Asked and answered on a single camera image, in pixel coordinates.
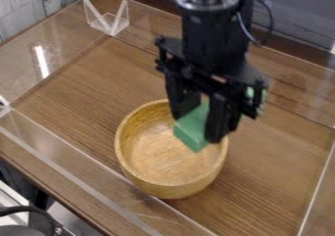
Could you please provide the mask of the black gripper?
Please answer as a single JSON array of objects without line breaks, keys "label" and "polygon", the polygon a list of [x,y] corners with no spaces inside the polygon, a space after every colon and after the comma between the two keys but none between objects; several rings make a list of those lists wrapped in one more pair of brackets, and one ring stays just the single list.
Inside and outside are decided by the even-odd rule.
[{"label": "black gripper", "polygon": [[166,89],[171,114],[175,120],[184,117],[199,105],[200,95],[210,97],[206,120],[206,139],[219,143],[237,130],[241,115],[257,118],[270,86],[266,74],[245,56],[226,62],[195,62],[186,57],[182,40],[159,36],[156,69],[166,76]]}]

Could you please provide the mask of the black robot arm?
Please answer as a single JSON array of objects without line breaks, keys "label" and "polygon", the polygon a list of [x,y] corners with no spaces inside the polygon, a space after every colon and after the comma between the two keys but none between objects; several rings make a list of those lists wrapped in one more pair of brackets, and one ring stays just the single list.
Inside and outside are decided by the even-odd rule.
[{"label": "black robot arm", "polygon": [[270,80],[247,60],[254,4],[267,0],[175,0],[182,37],[159,36],[156,68],[164,74],[171,115],[186,118],[208,98],[202,136],[218,143],[241,118],[262,112]]}]

